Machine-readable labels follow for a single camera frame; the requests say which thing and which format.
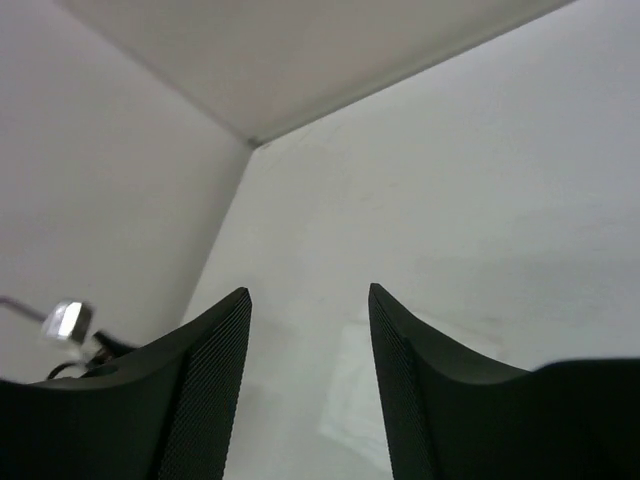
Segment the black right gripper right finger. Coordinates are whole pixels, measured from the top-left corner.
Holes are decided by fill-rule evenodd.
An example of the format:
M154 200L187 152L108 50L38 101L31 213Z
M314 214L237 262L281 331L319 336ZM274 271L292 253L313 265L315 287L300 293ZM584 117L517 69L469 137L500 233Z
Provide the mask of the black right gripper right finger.
M489 358L379 284L370 336L396 479L635 479L639 362Z

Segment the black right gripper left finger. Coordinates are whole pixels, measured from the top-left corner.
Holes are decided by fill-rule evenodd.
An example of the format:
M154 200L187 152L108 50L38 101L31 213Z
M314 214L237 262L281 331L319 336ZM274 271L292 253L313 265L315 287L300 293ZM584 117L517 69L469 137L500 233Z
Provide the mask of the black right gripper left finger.
M78 378L1 384L5 479L219 479L243 377L251 297Z

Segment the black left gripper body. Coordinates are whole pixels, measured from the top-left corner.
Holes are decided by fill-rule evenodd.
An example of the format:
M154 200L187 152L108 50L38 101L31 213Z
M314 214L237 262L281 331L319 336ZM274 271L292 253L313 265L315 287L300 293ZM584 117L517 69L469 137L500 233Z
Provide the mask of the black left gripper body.
M137 348L138 345L122 341L103 330L98 330L93 334L88 347L81 350L79 359L65 361L57 365L50 371L49 377L58 378L62 372L70 368L88 372L127 355Z

